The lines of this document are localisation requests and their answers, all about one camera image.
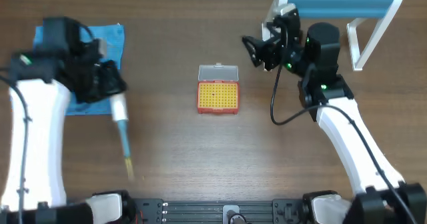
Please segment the yellow pipette tip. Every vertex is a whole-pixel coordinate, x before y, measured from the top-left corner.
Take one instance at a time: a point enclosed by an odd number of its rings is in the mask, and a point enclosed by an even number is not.
[[[129,178],[130,181],[133,181],[135,177],[133,176],[132,160],[130,157],[125,157],[125,164],[127,169],[127,178]]]

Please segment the blue towel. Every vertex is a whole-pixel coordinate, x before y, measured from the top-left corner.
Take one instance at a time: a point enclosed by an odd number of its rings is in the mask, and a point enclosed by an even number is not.
[[[113,60],[117,68],[121,67],[121,55],[125,44],[125,31],[123,25],[108,25],[103,27],[89,27],[95,38],[101,38],[107,42],[107,56],[102,61]],[[90,37],[87,32],[80,29],[81,40],[89,42]],[[39,44],[43,40],[43,27],[35,28],[35,37],[33,44]],[[75,95],[71,96],[71,102],[68,106],[66,115],[104,115],[111,114],[109,99],[98,101],[96,103],[77,104]]]

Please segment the transparent lid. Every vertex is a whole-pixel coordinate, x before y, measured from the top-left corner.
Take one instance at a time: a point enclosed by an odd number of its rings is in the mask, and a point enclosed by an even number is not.
[[[199,81],[239,81],[238,66],[221,65],[200,65]]]

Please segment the green indicator light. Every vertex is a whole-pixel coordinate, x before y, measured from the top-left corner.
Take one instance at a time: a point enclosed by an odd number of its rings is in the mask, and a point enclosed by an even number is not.
[[[32,64],[31,60],[30,60],[30,59],[28,59],[28,57],[26,57],[26,56],[24,56],[24,55],[21,55],[19,58],[20,58],[20,60],[21,60],[22,62],[24,62],[26,65],[31,65],[31,64]]]

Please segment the wooden table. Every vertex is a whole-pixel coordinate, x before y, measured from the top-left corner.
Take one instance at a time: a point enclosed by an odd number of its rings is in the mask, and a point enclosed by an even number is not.
[[[127,180],[110,116],[67,117],[62,170],[69,198],[128,189],[169,200],[271,200],[333,189],[352,191],[330,140],[304,115],[270,121],[276,71],[255,69],[240,41],[260,36],[272,0],[0,0],[0,56],[31,48],[42,17],[67,15],[87,25],[125,26],[123,78],[129,85],[129,136],[137,179]],[[404,0],[363,72],[353,72],[345,24],[339,72],[378,145],[407,182],[427,187],[427,0]],[[303,20],[306,30],[314,21]],[[366,44],[374,22],[358,29]],[[199,115],[201,64],[237,65],[238,115]],[[276,117],[301,109],[298,78],[284,72]],[[0,183],[7,178],[11,111],[0,88]]]

